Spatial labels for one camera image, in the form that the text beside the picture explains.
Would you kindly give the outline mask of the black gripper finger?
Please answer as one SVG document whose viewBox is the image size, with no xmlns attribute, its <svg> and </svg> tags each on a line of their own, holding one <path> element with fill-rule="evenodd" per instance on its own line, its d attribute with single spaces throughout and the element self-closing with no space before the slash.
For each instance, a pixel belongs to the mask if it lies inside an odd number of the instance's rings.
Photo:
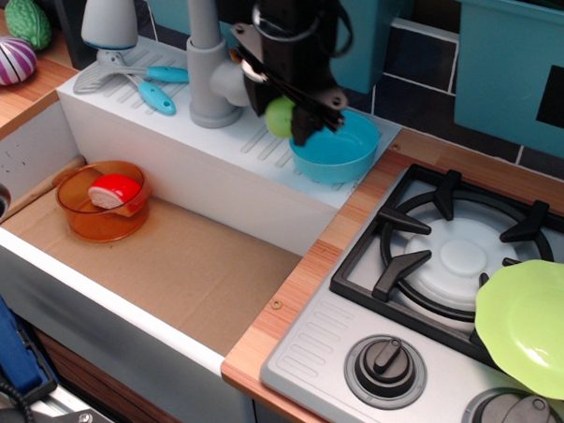
<svg viewBox="0 0 564 423">
<path fill-rule="evenodd" d="M 257 72 L 252 66 L 242 66 L 243 84 L 249 103 L 258 117 L 266 114 L 269 104 L 282 96 L 269 74 Z"/>
<path fill-rule="evenodd" d="M 304 146 L 316 132 L 327 128 L 336 132 L 343 125 L 343 116 L 339 110 L 325 105 L 296 104 L 292 111 L 292 139 L 296 146 Z"/>
</svg>

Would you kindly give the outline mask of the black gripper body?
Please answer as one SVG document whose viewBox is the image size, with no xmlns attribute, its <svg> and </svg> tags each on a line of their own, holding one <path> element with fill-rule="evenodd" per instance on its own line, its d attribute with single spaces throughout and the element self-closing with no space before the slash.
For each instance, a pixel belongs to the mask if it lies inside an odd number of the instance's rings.
<svg viewBox="0 0 564 423">
<path fill-rule="evenodd" d="M 232 27 L 243 65 L 272 78 L 272 82 L 295 104 L 319 104 L 342 112 L 347 99 L 330 71 L 314 28 L 297 35 L 277 35 L 262 24 L 237 23 Z"/>
</svg>

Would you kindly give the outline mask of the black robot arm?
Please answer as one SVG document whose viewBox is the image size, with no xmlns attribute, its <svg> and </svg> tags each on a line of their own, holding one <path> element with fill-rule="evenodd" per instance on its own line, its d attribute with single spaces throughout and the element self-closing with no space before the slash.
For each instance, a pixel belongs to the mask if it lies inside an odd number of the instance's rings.
<svg viewBox="0 0 564 423">
<path fill-rule="evenodd" d="M 254 111 L 267 115 L 279 97 L 293 102 L 289 136 L 303 146 L 313 133 L 343 126 L 347 98 L 331 61 L 354 42 L 340 0 L 255 0 L 250 23 L 232 28 Z"/>
</svg>

